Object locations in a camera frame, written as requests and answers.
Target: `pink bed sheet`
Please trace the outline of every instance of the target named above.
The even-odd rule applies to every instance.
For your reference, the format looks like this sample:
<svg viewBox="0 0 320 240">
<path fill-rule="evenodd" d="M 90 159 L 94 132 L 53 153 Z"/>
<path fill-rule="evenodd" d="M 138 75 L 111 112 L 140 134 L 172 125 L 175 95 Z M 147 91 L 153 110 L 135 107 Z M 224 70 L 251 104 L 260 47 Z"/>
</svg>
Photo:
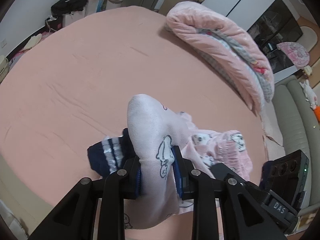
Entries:
<svg viewBox="0 0 320 240">
<path fill-rule="evenodd" d="M 141 7 L 90 15 L 54 33 L 0 85 L 0 153 L 52 206 L 82 177 L 98 179 L 87 148 L 127 127 L 130 98 L 145 93 L 186 111 L 201 129 L 239 130 L 259 183 L 266 161 L 259 117 L 187 44 Z"/>
</svg>

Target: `cartoon print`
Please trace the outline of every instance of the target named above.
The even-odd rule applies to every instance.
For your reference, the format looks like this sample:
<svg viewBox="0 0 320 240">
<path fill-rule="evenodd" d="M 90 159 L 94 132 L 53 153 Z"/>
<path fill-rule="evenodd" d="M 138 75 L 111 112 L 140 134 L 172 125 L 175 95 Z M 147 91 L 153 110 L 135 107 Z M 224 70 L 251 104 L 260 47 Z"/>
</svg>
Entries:
<svg viewBox="0 0 320 240">
<path fill-rule="evenodd" d="M 251 62 L 251 64 L 254 71 L 261 74 L 264 74 L 266 72 L 266 69 L 263 68 L 263 66 L 260 66 L 260 63 L 257 60 Z"/>
<path fill-rule="evenodd" d="M 237 147 L 238 147 L 238 150 L 239 152 L 243 152 L 245 151 L 245 143 L 244 143 L 244 140 L 243 140 L 243 136 L 241 133 L 234 133 L 231 135 L 231 140 L 233 140 L 234 142 L 237 143 Z"/>
<path fill-rule="evenodd" d="M 212 156 L 200 156 L 202 162 L 210 169 L 213 165 L 216 164 L 215 159 Z"/>
<path fill-rule="evenodd" d="M 125 229 L 132 229 L 132 225 L 130 224 L 130 218 L 127 214 L 124 213 L 124 228 Z"/>
<path fill-rule="evenodd" d="M 163 141 L 160 143 L 158 148 L 158 153 L 156 159 L 160 160 L 160 176 L 161 178 L 166 178 L 168 170 L 170 169 L 171 164 L 174 161 L 174 156 L 171 151 L 171 142 L 172 138 L 170 135 L 167 135 L 163 138 Z"/>
<path fill-rule="evenodd" d="M 207 145 L 208 141 L 212 138 L 209 134 L 206 133 L 197 133 L 192 136 L 194 145 Z"/>
</svg>

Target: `pink comforter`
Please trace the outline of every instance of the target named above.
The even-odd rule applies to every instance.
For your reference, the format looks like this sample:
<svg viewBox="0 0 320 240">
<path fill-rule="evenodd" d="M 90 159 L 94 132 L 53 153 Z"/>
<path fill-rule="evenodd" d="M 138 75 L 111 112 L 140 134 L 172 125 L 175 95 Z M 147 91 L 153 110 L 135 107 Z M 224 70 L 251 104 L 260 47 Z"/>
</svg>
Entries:
<svg viewBox="0 0 320 240">
<path fill-rule="evenodd" d="M 271 66 L 251 36 L 233 21 L 188 1 L 170 10 L 167 25 L 180 39 L 210 55 L 224 68 L 249 109 L 259 113 L 264 101 L 271 101 Z"/>
</svg>

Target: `pink clothing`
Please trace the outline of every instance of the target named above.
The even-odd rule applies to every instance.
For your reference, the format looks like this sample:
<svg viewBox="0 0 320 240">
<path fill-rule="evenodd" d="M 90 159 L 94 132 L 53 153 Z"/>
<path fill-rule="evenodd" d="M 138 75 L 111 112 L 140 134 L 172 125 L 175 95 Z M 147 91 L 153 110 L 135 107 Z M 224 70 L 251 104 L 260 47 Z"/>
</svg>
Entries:
<svg viewBox="0 0 320 240">
<path fill-rule="evenodd" d="M 214 178 L 210 167 L 218 162 L 224 163 L 239 176 L 249 180 L 252 162 L 248 156 L 242 134 L 237 130 L 219 133 L 211 130 L 198 130 L 192 123 L 191 116 L 180 112 L 179 115 L 187 122 L 192 136 L 187 146 L 181 151 L 182 156 L 192 161 L 197 169 Z"/>
<path fill-rule="evenodd" d="M 182 156 L 213 178 L 209 168 L 223 162 L 244 179 L 249 179 L 252 163 L 241 133 L 198 130 L 191 116 L 174 113 L 156 99 L 135 95 L 129 102 L 127 124 L 133 148 L 140 158 L 142 193 L 125 200 L 127 228 L 151 228 L 173 214 L 193 210 L 193 201 L 177 195 L 171 147 L 178 145 Z"/>
<path fill-rule="evenodd" d="M 201 4 L 186 1 L 169 11 L 167 25 L 180 39 L 224 68 L 249 109 L 259 113 L 264 100 L 271 101 L 274 93 L 271 66 L 251 36 L 232 20 Z M 222 41 L 212 37 L 214 32 L 219 32 Z M 235 48 L 246 59 L 234 53 L 225 41 L 235 41 Z"/>
</svg>

